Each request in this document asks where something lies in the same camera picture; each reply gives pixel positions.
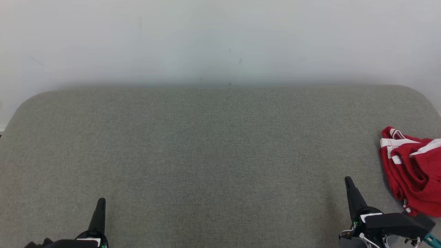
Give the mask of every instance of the white wall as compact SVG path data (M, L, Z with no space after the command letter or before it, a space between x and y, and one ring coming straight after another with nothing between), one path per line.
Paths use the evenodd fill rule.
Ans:
M75 84L393 83L441 110L439 0L0 0L0 128Z

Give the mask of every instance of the red garment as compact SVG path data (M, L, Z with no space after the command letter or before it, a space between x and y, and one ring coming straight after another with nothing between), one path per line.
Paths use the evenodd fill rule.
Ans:
M389 186L398 200L408 200L410 215L441 217L441 139L418 139L387 127L380 155Z

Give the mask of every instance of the teal object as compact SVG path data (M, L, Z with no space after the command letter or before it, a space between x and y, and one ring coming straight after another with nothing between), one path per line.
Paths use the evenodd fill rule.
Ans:
M426 242L428 245L434 248L441 248L441 241L439 241L435 236L433 236L431 233L428 233L424 237L424 242Z

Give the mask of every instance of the gray fabric surface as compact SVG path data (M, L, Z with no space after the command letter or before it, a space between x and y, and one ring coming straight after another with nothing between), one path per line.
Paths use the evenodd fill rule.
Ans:
M40 94L0 138L1 246L74 238L105 197L115 248L337 247L345 176L369 205L402 211L381 130L439 138L440 124L400 86Z

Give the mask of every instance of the red cloth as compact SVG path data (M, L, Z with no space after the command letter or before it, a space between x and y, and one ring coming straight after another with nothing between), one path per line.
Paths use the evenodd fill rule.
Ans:
M410 215L441 217L441 139L418 139L387 127L380 155L394 196Z

